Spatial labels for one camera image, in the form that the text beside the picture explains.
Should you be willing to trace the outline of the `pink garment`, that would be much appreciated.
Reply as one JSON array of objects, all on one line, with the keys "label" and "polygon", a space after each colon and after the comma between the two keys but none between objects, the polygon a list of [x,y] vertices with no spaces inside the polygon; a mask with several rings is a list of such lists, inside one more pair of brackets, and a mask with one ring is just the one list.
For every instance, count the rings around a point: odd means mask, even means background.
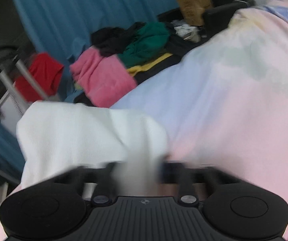
[{"label": "pink garment", "polygon": [[75,82],[97,107],[109,108],[137,87],[137,82],[117,55],[103,57],[93,46],[70,65],[70,71]]}]

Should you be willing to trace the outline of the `blue curtain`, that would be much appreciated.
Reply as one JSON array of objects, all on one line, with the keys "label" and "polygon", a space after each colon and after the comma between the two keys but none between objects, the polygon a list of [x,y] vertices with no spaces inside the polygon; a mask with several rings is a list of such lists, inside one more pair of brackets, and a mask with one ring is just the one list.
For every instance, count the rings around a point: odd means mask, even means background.
[{"label": "blue curtain", "polygon": [[6,177],[19,181],[25,159],[17,139],[0,123],[0,172]]},{"label": "blue curtain", "polygon": [[23,27],[39,52],[63,64],[90,46],[90,35],[104,27],[128,28],[154,22],[177,7],[177,0],[13,0]]}]

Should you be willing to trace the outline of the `white garment steamer stand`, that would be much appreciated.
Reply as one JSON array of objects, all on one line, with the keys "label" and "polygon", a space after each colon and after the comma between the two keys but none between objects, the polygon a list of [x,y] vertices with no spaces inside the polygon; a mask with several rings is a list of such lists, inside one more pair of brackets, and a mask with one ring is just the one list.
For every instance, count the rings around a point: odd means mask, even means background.
[{"label": "white garment steamer stand", "polygon": [[8,98],[11,99],[15,105],[15,110],[20,116],[23,116],[24,112],[32,104],[15,88],[17,78],[24,78],[41,99],[49,100],[46,92],[29,73],[28,67],[23,61],[24,56],[24,51],[18,46],[0,46],[0,119],[3,116],[1,106]]}]

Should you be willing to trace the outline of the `right blue curtain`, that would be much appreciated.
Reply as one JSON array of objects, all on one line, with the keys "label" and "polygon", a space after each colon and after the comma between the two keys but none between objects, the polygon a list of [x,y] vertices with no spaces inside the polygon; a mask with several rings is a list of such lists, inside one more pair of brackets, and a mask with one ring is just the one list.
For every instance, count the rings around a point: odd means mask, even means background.
[{"label": "right blue curtain", "polygon": [[177,0],[13,0],[23,27],[39,52],[63,64],[90,46],[90,35],[104,27],[128,28],[154,22],[177,7]]}]

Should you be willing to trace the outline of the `white sweatpants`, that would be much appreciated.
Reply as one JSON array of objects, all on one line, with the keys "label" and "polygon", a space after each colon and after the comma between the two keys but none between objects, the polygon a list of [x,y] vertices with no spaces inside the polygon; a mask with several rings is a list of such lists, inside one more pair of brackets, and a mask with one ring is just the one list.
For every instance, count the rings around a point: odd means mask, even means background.
[{"label": "white sweatpants", "polygon": [[159,164],[169,151],[166,130],[152,117],[83,104],[35,102],[16,134],[25,158],[23,189],[77,166],[117,162],[114,175],[122,195],[155,196]]}]

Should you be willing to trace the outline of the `left blue curtain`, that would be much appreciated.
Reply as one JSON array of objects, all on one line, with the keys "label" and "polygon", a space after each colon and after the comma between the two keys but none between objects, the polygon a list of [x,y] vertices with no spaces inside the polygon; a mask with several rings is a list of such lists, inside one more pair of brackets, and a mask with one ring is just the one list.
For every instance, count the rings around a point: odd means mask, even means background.
[{"label": "left blue curtain", "polygon": [[17,139],[0,123],[0,172],[6,177],[19,181],[25,159]]}]

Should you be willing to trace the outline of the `red garment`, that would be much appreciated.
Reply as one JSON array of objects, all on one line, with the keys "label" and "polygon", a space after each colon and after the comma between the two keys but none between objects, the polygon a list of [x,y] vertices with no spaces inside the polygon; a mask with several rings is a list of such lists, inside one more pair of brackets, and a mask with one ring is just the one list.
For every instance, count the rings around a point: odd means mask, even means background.
[{"label": "red garment", "polygon": [[[47,96],[54,96],[57,93],[64,71],[61,63],[47,53],[39,53],[33,57],[28,71]],[[42,99],[23,76],[16,79],[15,88],[28,102]]]}]

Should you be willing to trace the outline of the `black garment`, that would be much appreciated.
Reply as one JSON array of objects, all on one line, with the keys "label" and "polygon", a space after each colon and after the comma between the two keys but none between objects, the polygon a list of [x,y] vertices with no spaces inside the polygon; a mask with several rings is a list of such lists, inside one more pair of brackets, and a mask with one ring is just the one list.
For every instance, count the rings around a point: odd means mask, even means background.
[{"label": "black garment", "polygon": [[138,31],[144,27],[144,22],[135,22],[128,29],[120,27],[105,27],[90,36],[91,43],[102,57],[109,57],[124,52],[126,47],[136,38]]}]

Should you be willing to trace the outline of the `brown paper bag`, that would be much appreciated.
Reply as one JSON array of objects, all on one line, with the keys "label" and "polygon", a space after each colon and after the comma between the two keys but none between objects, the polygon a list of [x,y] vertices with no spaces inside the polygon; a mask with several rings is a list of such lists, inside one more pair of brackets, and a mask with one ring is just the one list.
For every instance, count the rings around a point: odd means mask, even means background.
[{"label": "brown paper bag", "polygon": [[202,26],[202,14],[213,8],[211,0],[177,0],[177,3],[185,21],[191,26]]}]

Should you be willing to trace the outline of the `green garment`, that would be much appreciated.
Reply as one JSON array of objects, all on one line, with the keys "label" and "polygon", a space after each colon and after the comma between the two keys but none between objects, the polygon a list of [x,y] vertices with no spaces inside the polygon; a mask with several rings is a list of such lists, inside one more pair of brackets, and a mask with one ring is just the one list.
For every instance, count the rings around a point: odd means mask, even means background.
[{"label": "green garment", "polygon": [[164,49],[170,35],[164,23],[146,23],[118,57],[126,68],[142,65]]}]

